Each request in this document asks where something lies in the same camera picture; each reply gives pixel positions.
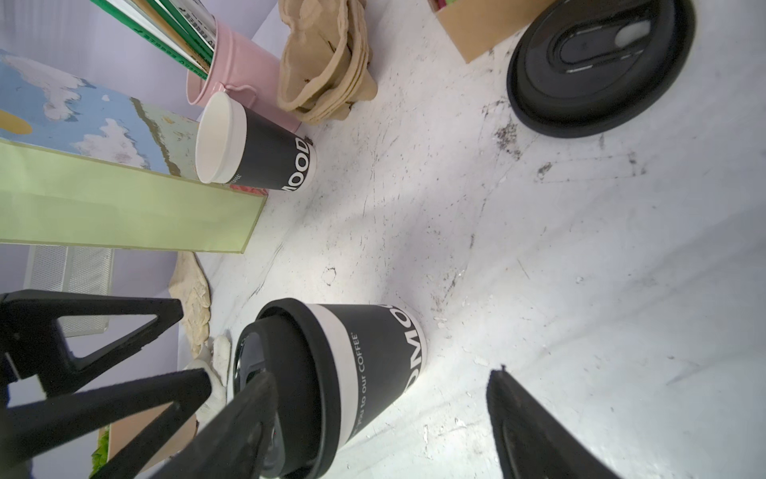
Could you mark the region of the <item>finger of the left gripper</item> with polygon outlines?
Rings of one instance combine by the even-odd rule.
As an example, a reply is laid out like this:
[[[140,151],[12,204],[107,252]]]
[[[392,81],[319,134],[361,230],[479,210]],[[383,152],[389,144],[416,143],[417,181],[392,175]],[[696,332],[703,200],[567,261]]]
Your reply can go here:
[[[66,394],[1,411],[1,470],[120,419],[165,410],[97,472],[97,478],[134,478],[211,395],[203,369],[190,369]]]
[[[1,396],[30,377],[48,397],[78,391],[183,317],[178,299],[23,289],[1,296]]]

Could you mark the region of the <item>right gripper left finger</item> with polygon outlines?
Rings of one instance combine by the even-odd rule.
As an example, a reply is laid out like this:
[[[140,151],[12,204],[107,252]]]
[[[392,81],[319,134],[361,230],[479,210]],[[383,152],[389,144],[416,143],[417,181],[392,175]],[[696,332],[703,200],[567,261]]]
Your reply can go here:
[[[277,401],[274,376],[259,373],[189,446],[154,476],[259,478],[275,427]]]

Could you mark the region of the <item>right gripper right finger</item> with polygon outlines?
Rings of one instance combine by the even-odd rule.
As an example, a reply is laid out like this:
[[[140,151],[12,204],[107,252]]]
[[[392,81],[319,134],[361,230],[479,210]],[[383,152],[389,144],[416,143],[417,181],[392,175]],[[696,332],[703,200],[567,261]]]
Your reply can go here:
[[[491,372],[486,397],[504,477],[618,478],[546,411],[505,367]]]

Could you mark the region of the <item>black plastic cup lid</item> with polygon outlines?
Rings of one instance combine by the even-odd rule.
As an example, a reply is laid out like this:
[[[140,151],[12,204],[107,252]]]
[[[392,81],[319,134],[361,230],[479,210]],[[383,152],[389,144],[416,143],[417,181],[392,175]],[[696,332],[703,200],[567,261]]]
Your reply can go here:
[[[339,447],[341,394],[329,340],[308,305],[268,303],[235,348],[233,391],[271,373],[278,395],[263,476],[320,478]]]

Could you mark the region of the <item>black white paper coffee cup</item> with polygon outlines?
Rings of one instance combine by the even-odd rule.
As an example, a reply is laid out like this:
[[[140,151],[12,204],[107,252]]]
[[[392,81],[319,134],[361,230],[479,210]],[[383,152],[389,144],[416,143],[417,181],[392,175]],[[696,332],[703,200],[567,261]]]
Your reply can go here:
[[[426,341],[413,315],[393,305],[316,305],[340,393],[340,447],[391,406],[423,372]]]

